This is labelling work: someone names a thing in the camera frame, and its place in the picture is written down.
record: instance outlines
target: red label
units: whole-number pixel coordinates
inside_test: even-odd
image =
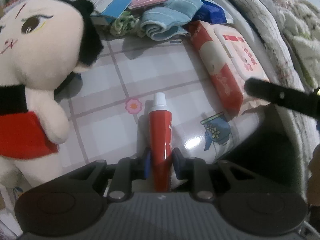
[[[195,46],[196,50],[199,51],[201,46],[207,42],[213,41],[212,37],[207,33],[207,30],[199,22],[198,27],[191,37],[191,42]]]
[[[243,102],[243,95],[228,65],[225,64],[219,73],[210,77],[217,89],[222,105],[238,114]]]
[[[150,118],[151,161],[155,190],[169,191],[172,114],[166,110],[152,111]]]
[[[238,38],[236,36],[232,35],[222,35],[226,41],[238,41]]]

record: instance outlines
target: folded towel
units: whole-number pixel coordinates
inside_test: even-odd
[[[164,41],[188,32],[181,26],[192,20],[203,5],[201,0],[168,0],[143,13],[140,27],[154,41]]]
[[[139,37],[145,36],[140,29],[140,20],[135,18],[129,11],[124,11],[111,25],[110,34],[121,37],[125,34],[136,34]]]

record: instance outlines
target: gray plastic surface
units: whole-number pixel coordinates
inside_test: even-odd
[[[267,238],[243,233],[225,222],[212,204],[189,193],[135,193],[109,205],[101,219],[72,236],[42,237],[27,233],[21,240],[302,240],[297,233]]]

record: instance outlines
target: wet wipes package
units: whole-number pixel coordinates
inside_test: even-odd
[[[223,106],[232,115],[267,105],[244,91],[244,82],[255,77],[269,81],[251,48],[234,28],[197,21],[190,26],[191,41],[199,52]]]

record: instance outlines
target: toothpaste tube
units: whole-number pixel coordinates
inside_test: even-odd
[[[151,162],[157,192],[170,189],[172,114],[167,108],[164,93],[156,93],[149,111]]]

